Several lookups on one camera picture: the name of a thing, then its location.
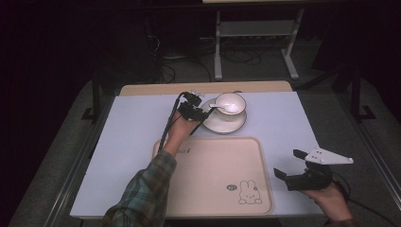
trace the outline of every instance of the white spoon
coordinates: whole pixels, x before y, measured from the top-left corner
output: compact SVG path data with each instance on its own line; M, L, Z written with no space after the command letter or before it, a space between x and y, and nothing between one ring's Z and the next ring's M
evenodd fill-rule
M239 108L235 104L228 104L228 103L227 104L222 104L222 105L210 103L209 107L222 108L222 109L226 110L228 113L231 113L231 114L238 113L238 110L239 110Z

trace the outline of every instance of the plaid sleeve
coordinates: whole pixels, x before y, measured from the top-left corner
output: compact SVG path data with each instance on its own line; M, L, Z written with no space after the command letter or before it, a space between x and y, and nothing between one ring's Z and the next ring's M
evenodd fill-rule
M121 201L106 212L103 226L162 226L169 182L176 165L171 154L159 152L146 169L131 179Z
M339 222L324 225L324 227L359 227L359 223L355 219L347 219Z

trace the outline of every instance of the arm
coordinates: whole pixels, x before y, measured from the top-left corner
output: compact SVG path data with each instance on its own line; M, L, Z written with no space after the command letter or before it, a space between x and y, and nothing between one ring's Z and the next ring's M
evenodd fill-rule
M162 226L166 217L168 187L174 172L174 159L182 142L199 122L189 122L175 113L177 119L168 132L162 151L140 170L127 185L121 201L103 218L103 226Z
M344 197L339 188L331 183L327 188L322 190L306 190L301 191L309 198L314 200L327 215L330 220L328 226L359 226L354 220Z

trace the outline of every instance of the hand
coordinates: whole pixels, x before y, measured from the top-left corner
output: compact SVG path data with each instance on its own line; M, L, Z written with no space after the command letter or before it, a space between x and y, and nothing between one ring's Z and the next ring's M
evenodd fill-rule
M199 121L187 121L179 112L174 113L168 131L168 139L163 150L175 156L183 141L189 136L192 130L200 124Z
M327 188L322 190L306 190L301 192L314 200L330 221L337 222L353 218L345 202L345 198L334 183L331 183Z

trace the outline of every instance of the cartoon rabbit print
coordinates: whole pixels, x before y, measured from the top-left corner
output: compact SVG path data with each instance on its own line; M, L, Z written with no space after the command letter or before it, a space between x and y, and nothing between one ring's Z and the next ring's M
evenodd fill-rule
M241 191L239 192L239 203L240 204L260 204L260 193L257 190L256 183L254 181L242 181Z

